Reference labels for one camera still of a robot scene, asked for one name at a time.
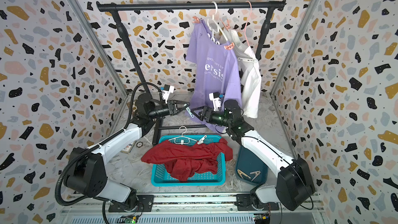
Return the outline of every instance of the pink hanger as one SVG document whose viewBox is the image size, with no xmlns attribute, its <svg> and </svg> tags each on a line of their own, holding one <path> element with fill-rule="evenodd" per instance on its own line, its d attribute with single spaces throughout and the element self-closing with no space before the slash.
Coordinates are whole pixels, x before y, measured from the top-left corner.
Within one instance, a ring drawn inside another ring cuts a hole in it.
<svg viewBox="0 0 398 224">
<path fill-rule="evenodd" d="M 231 25 L 229 24 L 229 19 L 228 19 L 228 18 L 226 19 L 227 25 L 226 25 L 222 20 L 221 20 L 221 22 L 222 22 L 222 24 L 224 25 L 225 30 L 228 30 L 228 29 L 231 28 Z M 231 42 L 230 45 L 225 45 L 225 46 L 224 46 L 224 48 L 225 48 L 226 50 L 231 50 L 231 49 L 233 49 L 234 47 L 235 47 L 235 43 L 234 43 L 234 42 Z"/>
<path fill-rule="evenodd" d="M 195 16 L 193 16 L 192 18 L 194 20 L 194 21 L 192 21 L 192 23 L 194 23 L 194 24 L 199 24 L 200 23 L 200 19 L 199 18 L 197 18 Z"/>
<path fill-rule="evenodd" d="M 246 42 L 248 43 L 248 46 L 250 47 L 248 38 L 246 37 L 246 27 L 247 27 L 247 25 L 248 25 L 249 18 L 250 18 L 250 16 L 251 16 L 251 2 L 250 2 L 250 1 L 246 1 L 246 2 L 248 2 L 249 5 L 250 5 L 250 14 L 249 14 L 249 17 L 246 19 L 246 25 L 245 25 L 244 33 L 245 33 Z"/>
</svg>

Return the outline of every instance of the mounting plate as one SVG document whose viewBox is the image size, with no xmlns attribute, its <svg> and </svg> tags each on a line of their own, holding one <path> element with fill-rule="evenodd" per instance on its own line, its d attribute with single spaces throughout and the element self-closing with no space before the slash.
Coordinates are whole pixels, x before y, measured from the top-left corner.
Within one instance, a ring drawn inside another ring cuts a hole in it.
<svg viewBox="0 0 398 224">
<path fill-rule="evenodd" d="M 236 202 L 250 202 L 250 194 L 237 194 L 236 195 Z M 271 210 L 272 211 L 277 211 L 279 210 L 279 204 L 276 202 L 269 202 L 271 205 Z M 250 204 L 248 207 L 243 207 L 243 206 L 237 206 L 238 211 L 257 211 L 257 209 L 253 208 L 253 206 Z"/>
<path fill-rule="evenodd" d="M 136 213 L 141 213 L 141 212 L 151 212 L 152 211 L 152 206 L 153 206 L 153 195 L 137 195 L 138 202 L 141 202 L 142 204 L 138 203 L 138 209 Z M 117 204 L 110 205 L 108 212 L 110 213 L 131 213 L 131 212 L 125 212 L 121 208 L 117 206 Z"/>
</svg>

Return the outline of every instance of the teal bin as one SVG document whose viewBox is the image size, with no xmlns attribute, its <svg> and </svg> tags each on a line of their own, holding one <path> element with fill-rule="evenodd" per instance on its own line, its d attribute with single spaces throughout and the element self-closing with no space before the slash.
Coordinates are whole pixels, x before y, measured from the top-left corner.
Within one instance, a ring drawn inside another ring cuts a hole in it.
<svg viewBox="0 0 398 224">
<path fill-rule="evenodd" d="M 201 139 L 204 135 L 186 135 L 184 137 L 192 138 L 197 141 Z M 179 137 L 179 135 L 168 135 L 160 138 L 159 143 L 171 139 Z M 187 142 L 186 138 L 176 138 L 176 143 L 180 142 L 183 139 Z M 221 139 L 218 135 L 207 135 L 205 140 L 203 141 L 205 144 L 217 143 Z M 190 141 L 188 146 L 193 146 L 196 142 Z M 220 153 L 217 157 L 218 169 L 217 174 L 213 175 L 211 172 L 205 173 L 195 173 L 193 177 L 188 178 L 187 182 L 181 183 L 174 177 L 171 177 L 170 174 L 166 171 L 164 164 L 154 164 L 152 167 L 152 178 L 151 182 L 154 186 L 157 187 L 166 187 L 166 186 L 218 186 L 223 185 L 225 183 L 225 156 L 223 153 Z"/>
</svg>

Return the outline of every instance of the marble floor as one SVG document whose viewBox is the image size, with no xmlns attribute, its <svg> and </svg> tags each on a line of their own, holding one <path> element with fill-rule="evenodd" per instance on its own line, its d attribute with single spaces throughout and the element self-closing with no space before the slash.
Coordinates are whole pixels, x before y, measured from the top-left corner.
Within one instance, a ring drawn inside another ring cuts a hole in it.
<svg viewBox="0 0 398 224">
<path fill-rule="evenodd" d="M 176 99 L 181 101 L 189 101 L 192 94 L 172 94 L 169 99 Z M 122 128 L 128 115 L 128 108 L 125 107 L 121 113 L 119 122 L 117 123 L 116 130 Z M 245 120 L 252 125 L 257 132 L 261 134 L 267 141 L 273 144 L 275 147 L 291 155 L 291 149 L 289 147 L 288 140 L 286 140 L 285 134 L 283 133 L 283 127 L 277 116 L 276 109 L 273 106 L 271 97 L 269 94 L 264 94 L 260 97 L 258 118 L 248 118 Z M 186 117 L 184 113 L 180 113 L 176 116 L 167 116 L 163 121 L 163 125 L 184 125 L 184 124 L 196 124 L 191 121 L 189 117 Z M 155 187 L 151 183 L 152 176 L 152 164 L 141 162 L 141 157 L 152 147 L 152 130 L 144 137 L 136 142 L 143 142 L 142 147 L 132 148 L 129 154 L 118 153 L 107 165 L 106 171 L 109 178 L 125 184 L 129 187 L 137 189 L 137 192 L 142 193 L 163 193 L 163 192 L 249 192 L 254 186 L 242 182 L 237 179 L 235 175 L 235 162 L 239 151 L 239 144 L 228 136 L 224 137 L 228 141 L 228 145 L 232 148 L 234 158 L 231 161 L 226 162 L 226 182 L 221 186 L 183 186 L 183 187 Z M 163 135 L 175 135 L 181 134 L 178 130 L 163 130 Z M 208 128 L 197 128 L 188 129 L 186 134 L 214 134 Z M 267 185 L 275 185 L 276 177 L 268 172 Z"/>
</svg>

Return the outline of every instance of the white t-shirt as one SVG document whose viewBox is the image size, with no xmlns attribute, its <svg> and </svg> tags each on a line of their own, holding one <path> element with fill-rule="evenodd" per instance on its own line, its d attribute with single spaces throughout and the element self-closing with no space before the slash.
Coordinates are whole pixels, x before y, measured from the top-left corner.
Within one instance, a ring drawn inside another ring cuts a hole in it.
<svg viewBox="0 0 398 224">
<path fill-rule="evenodd" d="M 240 83 L 243 85 L 241 93 L 243 115 L 257 118 L 258 101 L 261 93 L 261 74 L 256 55 L 250 46 L 241 42 L 236 30 L 230 28 L 228 31 L 224 30 L 224 33 L 230 42 L 235 43 L 234 53 L 238 59 L 239 71 L 243 71 L 243 76 L 240 79 Z M 220 42 L 226 42 L 223 36 L 221 36 Z M 256 62 L 245 62 L 241 58 L 254 59 Z"/>
</svg>

